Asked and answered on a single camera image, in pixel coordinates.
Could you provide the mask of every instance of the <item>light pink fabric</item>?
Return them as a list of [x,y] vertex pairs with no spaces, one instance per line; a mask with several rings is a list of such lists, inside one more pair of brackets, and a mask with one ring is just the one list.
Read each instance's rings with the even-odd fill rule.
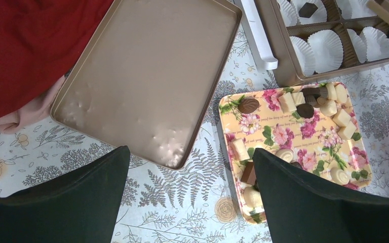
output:
[[50,114],[50,105],[64,81],[65,76],[62,76],[46,92],[31,100],[19,110],[1,117],[0,132],[15,133],[27,125],[46,118]]

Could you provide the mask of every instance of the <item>red cloth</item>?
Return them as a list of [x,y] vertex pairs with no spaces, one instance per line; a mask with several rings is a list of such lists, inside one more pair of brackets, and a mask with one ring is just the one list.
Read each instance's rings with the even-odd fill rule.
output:
[[0,0],[0,117],[77,61],[113,0]]

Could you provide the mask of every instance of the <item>floral tray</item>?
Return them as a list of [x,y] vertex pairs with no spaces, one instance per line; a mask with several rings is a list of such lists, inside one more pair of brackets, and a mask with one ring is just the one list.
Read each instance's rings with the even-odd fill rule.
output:
[[[243,192],[245,187],[251,185],[241,182],[247,162],[235,159],[233,148],[229,146],[235,138],[244,140],[251,156],[257,147],[272,153],[283,148],[292,149],[293,160],[298,161],[304,170],[330,181],[332,180],[330,169],[340,167],[351,178],[350,183],[345,186],[352,189],[367,186],[371,182],[371,168],[349,98],[345,104],[337,104],[338,110],[345,109],[350,114],[351,121],[357,127],[352,139],[346,141],[342,141],[338,136],[338,125],[330,117],[322,115],[317,108],[314,117],[309,119],[301,118],[297,112],[281,111],[278,97],[284,93],[294,93],[303,88],[323,85],[325,84],[234,94],[220,100],[221,124],[239,206],[243,217],[249,223],[264,222],[266,216],[263,207],[251,208],[245,203]],[[257,99],[260,107],[251,114],[240,113],[238,105],[245,97]]]

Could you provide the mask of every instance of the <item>table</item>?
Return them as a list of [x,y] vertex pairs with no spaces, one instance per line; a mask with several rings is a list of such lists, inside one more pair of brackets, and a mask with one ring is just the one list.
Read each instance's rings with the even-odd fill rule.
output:
[[[363,192],[389,197],[389,65],[334,78],[348,87],[370,158],[373,181]],[[249,225],[235,187],[218,117],[221,97],[276,88],[256,70],[242,28],[181,171],[132,157],[113,242],[271,242],[267,223]],[[0,197],[79,168],[112,150],[47,118],[15,135],[0,134]],[[204,168],[192,166],[197,159]]]

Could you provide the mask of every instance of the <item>baking tray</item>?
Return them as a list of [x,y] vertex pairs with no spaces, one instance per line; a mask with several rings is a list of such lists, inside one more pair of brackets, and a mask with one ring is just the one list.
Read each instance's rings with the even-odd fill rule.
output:
[[227,0],[115,0],[57,95],[52,118],[182,168],[241,17]]
[[[278,68],[274,70],[274,75],[280,87],[319,82],[389,63],[389,58],[360,63],[346,31],[347,28],[351,28],[357,34],[360,34],[364,27],[372,26],[387,33],[389,30],[388,24],[377,16],[345,20],[342,18],[335,0],[321,1],[326,7],[327,22],[286,27],[276,0],[255,0],[273,54],[279,62]],[[323,29],[331,29],[341,38],[344,51],[342,65],[338,70],[325,73],[315,72],[312,76],[305,76],[289,37],[297,36],[306,41],[311,34]]]
[[[266,221],[266,215],[263,207],[250,208],[245,203],[243,192],[247,186],[251,185],[241,182],[241,176],[245,164],[250,162],[235,159],[234,151],[229,147],[229,142],[233,139],[245,139],[245,146],[249,153],[250,151],[253,153],[257,147],[264,148],[271,153],[275,153],[282,148],[292,149],[294,161],[300,162],[305,170],[329,181],[332,181],[330,169],[340,167],[351,178],[350,183],[345,186],[352,189],[367,186],[372,181],[372,171],[366,157],[365,146],[350,98],[345,104],[338,105],[338,109],[344,109],[350,114],[351,121],[357,126],[357,130],[353,139],[342,141],[342,143],[339,142],[339,139],[334,139],[336,136],[339,138],[336,134],[338,126],[330,117],[322,115],[319,109],[315,109],[315,116],[310,119],[301,118],[297,112],[283,113],[281,111],[277,98],[285,92],[298,92],[303,88],[317,87],[318,85],[234,94],[221,99],[219,105],[220,119],[232,177],[242,216],[249,223],[262,223]],[[249,115],[239,113],[236,104],[242,97],[257,99],[260,107]],[[242,130],[243,126],[247,125],[257,129],[254,129],[253,133],[246,134]],[[272,140],[273,144],[266,142],[267,140]]]

